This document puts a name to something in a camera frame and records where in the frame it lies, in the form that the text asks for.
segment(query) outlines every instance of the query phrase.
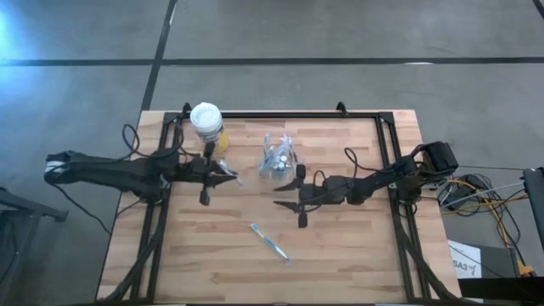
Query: paper sign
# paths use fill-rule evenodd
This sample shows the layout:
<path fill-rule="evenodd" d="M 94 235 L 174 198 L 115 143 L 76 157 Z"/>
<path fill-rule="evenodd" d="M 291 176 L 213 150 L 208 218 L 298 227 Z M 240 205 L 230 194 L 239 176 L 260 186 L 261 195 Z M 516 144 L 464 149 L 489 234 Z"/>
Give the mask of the paper sign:
<path fill-rule="evenodd" d="M 480 250 L 455 241 L 448 241 L 448 244 L 457 279 L 482 278 L 482 266 L 478 264 L 482 260 Z"/>

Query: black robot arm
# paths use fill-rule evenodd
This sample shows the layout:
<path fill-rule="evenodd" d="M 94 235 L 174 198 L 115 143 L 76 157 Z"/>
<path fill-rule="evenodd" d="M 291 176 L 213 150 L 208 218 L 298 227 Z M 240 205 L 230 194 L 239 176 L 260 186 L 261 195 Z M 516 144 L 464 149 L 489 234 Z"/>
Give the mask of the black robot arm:
<path fill-rule="evenodd" d="M 422 161 L 414 157 L 422 153 Z M 457 161 L 450 146 L 443 142 L 418 145 L 408 156 L 402 156 L 396 163 L 388 165 L 365 178 L 333 175 L 325 178 L 321 186 L 305 184 L 306 167 L 297 165 L 297 176 L 288 185 L 277 191 L 298 189 L 298 202 L 275 201 L 299 214 L 298 227 L 308 224 L 306 213 L 321 205 L 360 205 L 372 196 L 375 190 L 391 186 L 399 191 L 399 200 L 415 202 L 425 184 L 438 183 L 457 169 Z"/>
<path fill-rule="evenodd" d="M 208 205 L 207 188 L 236 179 L 212 161 L 213 148 L 214 144 L 207 144 L 204 156 L 194 156 L 191 161 L 183 163 L 179 163 L 179 152 L 171 149 L 159 150 L 150 158 L 132 161 L 65 151 L 47 156 L 44 178 L 49 184 L 88 182 L 121 192 L 131 191 L 146 202 L 160 201 L 167 183 L 200 183 L 203 185 L 201 203 Z"/>

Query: wooden tabletop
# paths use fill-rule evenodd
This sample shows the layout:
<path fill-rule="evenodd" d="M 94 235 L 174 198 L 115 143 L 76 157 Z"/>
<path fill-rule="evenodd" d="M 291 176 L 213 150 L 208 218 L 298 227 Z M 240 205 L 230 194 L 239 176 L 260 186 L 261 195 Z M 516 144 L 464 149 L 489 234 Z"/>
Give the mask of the wooden tabletop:
<path fill-rule="evenodd" d="M 413 110 L 394 113 L 402 154 L 422 142 Z M 145 111 L 138 127 L 141 151 L 158 146 L 163 111 Z M 368 119 L 226 119 L 229 148 L 224 157 L 241 175 L 211 192 L 211 204 L 198 201 L 201 185 L 174 183 L 161 256 L 158 303 L 397 303 L 405 301 L 391 211 L 385 189 L 361 206 L 323 206 L 309 214 L 307 229 L 297 215 L 272 203 L 296 193 L 273 193 L 258 178 L 256 165 L 263 139 L 291 136 L 307 167 L 307 182 L 325 174 L 352 175 L 354 165 L 343 148 L 352 148 L 359 163 L 382 167 L 375 123 Z M 184 148 L 201 152 L 202 143 L 188 121 Z M 370 172 L 359 171 L 364 177 Z M 135 202 L 124 194 L 119 209 Z M 108 295 L 128 272 L 138 251 L 145 205 L 124 212 L 115 222 L 98 297 Z M 420 201 L 416 222 L 423 256 L 449 290 L 460 296 L 439 209 Z M 250 229 L 263 233 L 292 259 L 285 263 Z M 412 279 L 417 286 L 415 267 Z M 143 291 L 147 278 L 144 273 Z"/>

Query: metal stand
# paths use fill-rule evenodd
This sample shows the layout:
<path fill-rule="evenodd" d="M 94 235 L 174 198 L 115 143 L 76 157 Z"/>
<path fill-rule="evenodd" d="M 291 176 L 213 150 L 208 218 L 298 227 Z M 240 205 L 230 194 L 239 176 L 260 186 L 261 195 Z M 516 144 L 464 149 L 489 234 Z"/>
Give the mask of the metal stand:
<path fill-rule="evenodd" d="M 0 204 L 10 207 L 0 213 L 0 228 L 9 229 L 12 241 L 10 249 L 4 250 L 1 273 L 5 275 L 0 280 L 0 305 L 9 301 L 10 288 L 19 277 L 22 263 L 30 249 L 32 238 L 36 233 L 40 218 L 49 216 L 57 222 L 63 222 L 67 211 L 60 211 L 43 204 L 13 195 L 0 187 Z"/>

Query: white lid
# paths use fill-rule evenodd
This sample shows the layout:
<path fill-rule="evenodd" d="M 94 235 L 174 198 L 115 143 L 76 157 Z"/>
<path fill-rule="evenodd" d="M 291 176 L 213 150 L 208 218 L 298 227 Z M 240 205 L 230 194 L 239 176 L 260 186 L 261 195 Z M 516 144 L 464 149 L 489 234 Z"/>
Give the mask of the white lid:
<path fill-rule="evenodd" d="M 217 106 L 202 102 L 190 112 L 190 122 L 197 132 L 209 133 L 221 127 L 223 118 Z"/>

